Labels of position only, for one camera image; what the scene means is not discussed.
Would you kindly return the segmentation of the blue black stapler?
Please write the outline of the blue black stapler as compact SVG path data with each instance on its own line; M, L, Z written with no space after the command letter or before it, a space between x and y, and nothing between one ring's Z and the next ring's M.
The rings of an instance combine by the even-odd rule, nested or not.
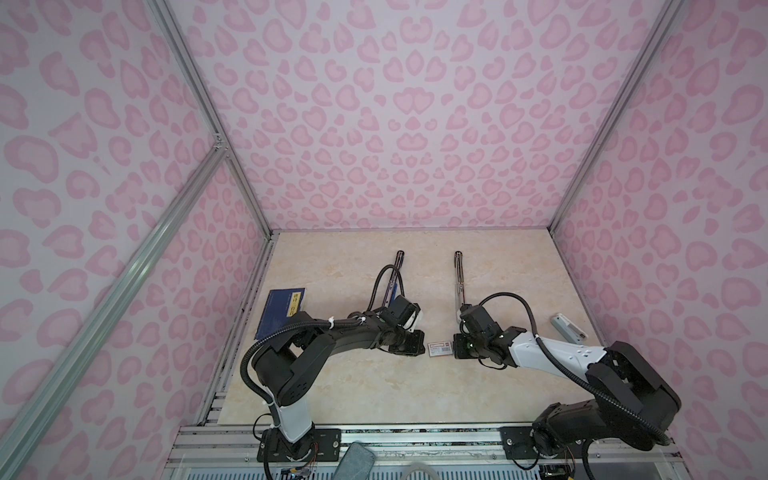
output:
M390 274L390 278L388 280L384 299L382 302L382 305L384 307L387 307L392 300L394 300L397 295L401 292L402 286L401 286L401 279L400 279L400 269L404 264L405 259L405 252L403 250L398 250L396 252L395 260L393 262L393 268Z

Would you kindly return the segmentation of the red white staple box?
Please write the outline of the red white staple box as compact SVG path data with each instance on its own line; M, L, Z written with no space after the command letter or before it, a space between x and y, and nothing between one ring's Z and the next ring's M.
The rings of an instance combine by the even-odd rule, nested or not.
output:
M451 341L429 342L427 349L431 358L454 355L453 343Z

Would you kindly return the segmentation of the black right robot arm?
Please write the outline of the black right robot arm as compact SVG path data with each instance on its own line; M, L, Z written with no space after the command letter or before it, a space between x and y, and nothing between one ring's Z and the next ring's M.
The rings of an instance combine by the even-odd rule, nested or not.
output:
M619 439L640 451L670 444L667 430L681 400L632 345L593 347L521 327L503 329L481 305L462 304L457 317L457 358L546 372L591 394L586 401L552 403L532 422L525 444L540 456L553 457L588 440Z

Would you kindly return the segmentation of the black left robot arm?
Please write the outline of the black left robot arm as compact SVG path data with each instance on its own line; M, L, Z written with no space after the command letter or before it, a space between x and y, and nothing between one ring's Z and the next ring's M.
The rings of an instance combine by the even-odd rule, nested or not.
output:
M399 295L388 306L337 319L317 319L305 311L256 341L243 354L243 383L266 405L282 439L295 445L313 429L304 397L328 359L351 350L382 350L396 356L426 353L416 325L421 307Z

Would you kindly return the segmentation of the dark blue booklet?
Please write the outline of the dark blue booklet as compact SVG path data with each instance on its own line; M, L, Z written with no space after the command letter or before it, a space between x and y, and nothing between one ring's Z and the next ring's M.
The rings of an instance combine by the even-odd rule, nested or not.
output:
M300 310L304 295L304 288L270 290L254 339L262 340L283 328L287 321Z

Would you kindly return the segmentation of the grey cloth pad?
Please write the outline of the grey cloth pad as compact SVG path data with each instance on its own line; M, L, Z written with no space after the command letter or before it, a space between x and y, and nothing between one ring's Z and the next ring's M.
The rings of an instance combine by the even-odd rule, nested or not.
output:
M333 480L367 480L376 463L376 455L359 442L350 444L333 474Z

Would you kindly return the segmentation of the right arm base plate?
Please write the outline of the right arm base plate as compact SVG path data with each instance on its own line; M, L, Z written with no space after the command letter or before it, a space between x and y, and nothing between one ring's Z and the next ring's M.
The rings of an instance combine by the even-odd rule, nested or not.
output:
M567 458L579 460L584 445L577 440L564 445L554 445L551 441L536 440L530 425L502 426L498 429L501 445L507 460L533 461Z

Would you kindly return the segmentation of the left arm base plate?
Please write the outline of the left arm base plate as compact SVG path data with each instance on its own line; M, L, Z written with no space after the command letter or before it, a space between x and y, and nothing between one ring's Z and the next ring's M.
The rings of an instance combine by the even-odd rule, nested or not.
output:
M313 427L291 443L278 428L271 428L262 434L257 459L270 463L336 462L340 457L341 434L340 429Z

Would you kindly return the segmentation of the aluminium front rail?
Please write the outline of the aluminium front rail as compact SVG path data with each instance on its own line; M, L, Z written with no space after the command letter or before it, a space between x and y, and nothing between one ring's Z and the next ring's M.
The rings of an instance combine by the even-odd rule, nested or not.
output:
M522 423L348 424L340 429L336 462L309 465L308 479L331 479L348 446L359 442L376 463L370 479L688 479L679 448L670 444L648 452L617 439L596 440L579 460L507 460L498 429ZM185 427L178 434L161 474L164 479L261 479L257 459L261 426Z

